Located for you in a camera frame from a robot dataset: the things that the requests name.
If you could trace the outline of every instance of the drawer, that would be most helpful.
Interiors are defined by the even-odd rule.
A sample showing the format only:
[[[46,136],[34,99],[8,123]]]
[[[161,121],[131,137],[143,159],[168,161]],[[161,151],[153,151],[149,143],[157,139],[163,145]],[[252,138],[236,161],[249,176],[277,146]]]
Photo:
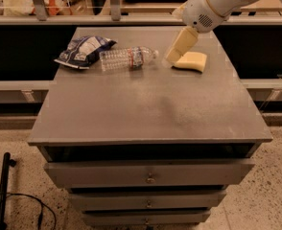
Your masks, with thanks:
[[[82,214],[86,225],[156,225],[205,222],[210,211],[150,211]]]
[[[110,192],[70,195],[79,211],[211,208],[220,204],[225,190],[170,192]]]
[[[239,184],[253,165],[251,159],[90,161],[44,169],[59,188],[103,188]]]

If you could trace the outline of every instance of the black stand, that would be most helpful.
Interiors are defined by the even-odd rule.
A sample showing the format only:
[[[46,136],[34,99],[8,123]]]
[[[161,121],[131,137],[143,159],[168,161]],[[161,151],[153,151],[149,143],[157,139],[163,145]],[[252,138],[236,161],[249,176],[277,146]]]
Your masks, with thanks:
[[[4,154],[3,168],[0,178],[0,230],[5,230],[7,228],[7,224],[4,222],[4,215],[6,208],[9,166],[14,167],[16,165],[16,162],[10,159],[10,156],[11,155],[8,152]]]

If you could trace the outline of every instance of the speckled floor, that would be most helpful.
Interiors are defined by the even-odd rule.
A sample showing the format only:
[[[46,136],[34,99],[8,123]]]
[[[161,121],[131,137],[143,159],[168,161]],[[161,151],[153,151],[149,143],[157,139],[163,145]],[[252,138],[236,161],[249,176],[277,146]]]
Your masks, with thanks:
[[[230,186],[227,196],[206,223],[198,226],[155,226],[156,230],[282,230],[282,126],[270,128],[274,140],[263,144],[253,155],[254,169],[238,186]],[[0,128],[0,173],[3,154],[8,151],[17,165],[10,169],[9,192],[39,197],[57,215],[57,229],[93,229],[86,227],[68,203],[68,194],[54,186],[42,169],[45,160],[29,147],[28,129]],[[11,197],[6,207],[8,230],[37,229],[40,205],[23,196]],[[44,210],[42,230],[52,229],[53,217]],[[110,227],[98,230],[144,230],[145,227]]]

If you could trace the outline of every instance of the yellow sponge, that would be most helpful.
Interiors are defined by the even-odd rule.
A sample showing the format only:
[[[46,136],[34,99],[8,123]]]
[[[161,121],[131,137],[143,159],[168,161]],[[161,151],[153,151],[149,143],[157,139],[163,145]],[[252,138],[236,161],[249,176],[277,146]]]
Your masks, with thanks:
[[[166,59],[171,63],[177,62],[198,42],[198,37],[199,33],[194,28],[184,27],[166,54]]]
[[[207,55],[199,52],[187,52],[173,65],[181,69],[193,69],[203,72],[206,65]]]

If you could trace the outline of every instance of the plastic bottle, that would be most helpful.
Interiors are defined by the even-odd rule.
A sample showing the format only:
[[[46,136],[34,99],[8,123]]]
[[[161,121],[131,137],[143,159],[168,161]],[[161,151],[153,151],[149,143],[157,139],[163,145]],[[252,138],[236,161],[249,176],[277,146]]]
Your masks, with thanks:
[[[144,46],[109,50],[100,53],[103,71],[116,69],[139,69],[143,64],[148,64],[157,57],[158,51],[154,51]]]

